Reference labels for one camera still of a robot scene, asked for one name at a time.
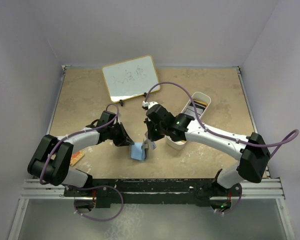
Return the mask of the grey card holder wallet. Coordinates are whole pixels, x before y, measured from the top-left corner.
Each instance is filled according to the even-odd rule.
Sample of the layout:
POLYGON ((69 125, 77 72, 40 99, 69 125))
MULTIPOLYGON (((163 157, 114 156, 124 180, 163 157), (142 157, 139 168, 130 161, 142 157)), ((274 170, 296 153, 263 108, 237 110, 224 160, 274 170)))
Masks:
POLYGON ((149 139, 144 139, 142 142, 135 142, 129 147, 129 155, 132 160, 144 162, 147 159, 148 151, 154 150, 156 144, 149 139))

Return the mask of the white oblong plastic tray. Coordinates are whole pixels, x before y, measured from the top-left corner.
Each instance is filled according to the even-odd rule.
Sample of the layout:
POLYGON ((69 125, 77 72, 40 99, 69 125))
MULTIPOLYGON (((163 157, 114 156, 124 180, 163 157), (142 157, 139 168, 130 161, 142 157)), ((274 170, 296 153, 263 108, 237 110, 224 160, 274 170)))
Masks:
MULTIPOLYGON (((202 92, 195 92, 195 93, 192 94, 191 97, 192 97, 192 99, 195 103, 197 113, 199 114, 200 118, 202 118, 202 116, 206 112, 206 109, 209 107, 209 105, 212 102, 211 98, 208 95, 206 95, 202 92)), ((194 107, 193 107, 193 104, 190 100, 183 107, 181 113, 189 115, 189 116, 194 117, 196 119, 196 114, 195 114, 195 111, 194 111, 194 107)), ((186 145, 187 142, 185 140, 172 141, 172 139, 169 136, 166 136, 165 137, 165 143, 168 146, 174 148, 175 150, 181 150, 186 145)))

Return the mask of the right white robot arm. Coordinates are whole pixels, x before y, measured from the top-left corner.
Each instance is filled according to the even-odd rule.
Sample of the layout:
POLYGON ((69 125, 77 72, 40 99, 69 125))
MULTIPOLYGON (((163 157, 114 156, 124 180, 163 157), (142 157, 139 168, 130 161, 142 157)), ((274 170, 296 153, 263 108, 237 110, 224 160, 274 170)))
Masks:
POLYGON ((175 143, 200 143, 236 160, 230 167, 217 172, 212 183, 212 190, 216 195, 225 195, 232 186, 242 181, 262 181, 270 160, 270 152, 264 146, 265 142, 260 134, 234 134, 205 125, 200 119, 185 113, 173 116, 157 102, 143 102, 142 107, 146 110, 144 122, 150 141, 155 142, 168 137, 175 143))

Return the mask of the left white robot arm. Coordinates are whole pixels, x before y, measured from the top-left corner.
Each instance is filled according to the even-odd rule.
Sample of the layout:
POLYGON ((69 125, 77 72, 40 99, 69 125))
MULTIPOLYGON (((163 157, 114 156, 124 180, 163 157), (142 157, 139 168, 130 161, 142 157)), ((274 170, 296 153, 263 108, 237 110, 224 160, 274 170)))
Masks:
POLYGON ((55 137, 45 135, 35 150, 27 172, 41 180, 42 184, 70 185, 81 196, 93 191, 92 177, 70 166, 71 158, 87 147, 111 140, 117 147, 134 145, 118 115, 104 110, 99 119, 84 129, 70 135, 55 137))

